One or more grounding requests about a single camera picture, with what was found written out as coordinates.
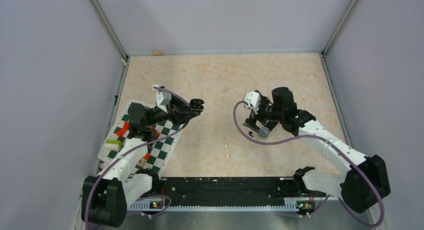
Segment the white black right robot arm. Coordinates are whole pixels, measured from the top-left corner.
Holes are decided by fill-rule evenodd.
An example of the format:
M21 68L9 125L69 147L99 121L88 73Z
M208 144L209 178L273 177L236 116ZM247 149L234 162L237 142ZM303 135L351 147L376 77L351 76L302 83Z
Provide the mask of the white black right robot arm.
M301 110L294 102L293 93L287 87L272 90L272 98L258 90L244 96L250 115L244 126L267 138L280 124L297 139L313 147L329 161L338 174L305 167L294 177L293 189L300 196L312 190L340 198L356 213L363 213L390 195L391 188L385 161L378 155L369 157L331 134L313 114Z

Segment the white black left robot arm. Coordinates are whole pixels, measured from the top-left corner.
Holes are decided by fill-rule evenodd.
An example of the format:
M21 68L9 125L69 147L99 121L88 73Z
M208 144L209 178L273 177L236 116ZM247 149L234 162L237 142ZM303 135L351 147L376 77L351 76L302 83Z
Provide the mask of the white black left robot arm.
M160 191L166 158L187 123L204 110L202 99L189 102L160 96L154 106L129 102L100 151L103 169L82 187L81 219L92 225L119 227L128 207L142 195Z

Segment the black earbud charging case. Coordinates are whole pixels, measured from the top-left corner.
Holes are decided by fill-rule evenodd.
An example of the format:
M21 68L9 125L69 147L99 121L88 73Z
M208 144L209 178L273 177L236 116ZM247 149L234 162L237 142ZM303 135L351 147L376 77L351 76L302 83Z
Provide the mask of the black earbud charging case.
M202 112L204 110L204 100L202 99L191 99L190 108L196 112Z

